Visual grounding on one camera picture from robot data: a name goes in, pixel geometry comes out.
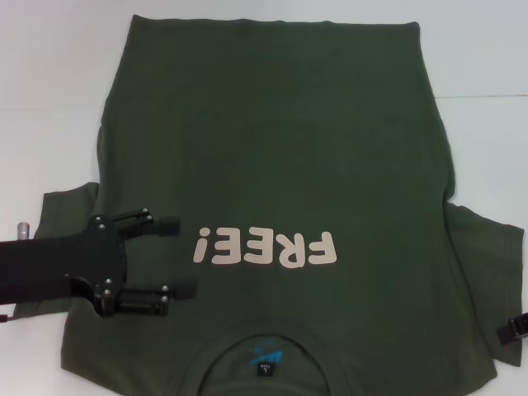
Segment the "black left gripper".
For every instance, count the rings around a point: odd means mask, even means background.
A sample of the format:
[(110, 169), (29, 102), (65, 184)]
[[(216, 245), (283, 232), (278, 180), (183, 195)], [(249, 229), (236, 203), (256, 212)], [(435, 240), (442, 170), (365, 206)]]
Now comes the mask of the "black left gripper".
[(154, 218), (149, 209), (139, 209), (115, 215), (114, 221), (95, 216), (74, 235), (2, 242), (1, 304), (80, 297), (101, 316), (116, 311), (167, 316), (172, 300), (196, 297), (197, 280), (124, 284), (123, 239), (172, 237), (180, 230), (179, 217)]

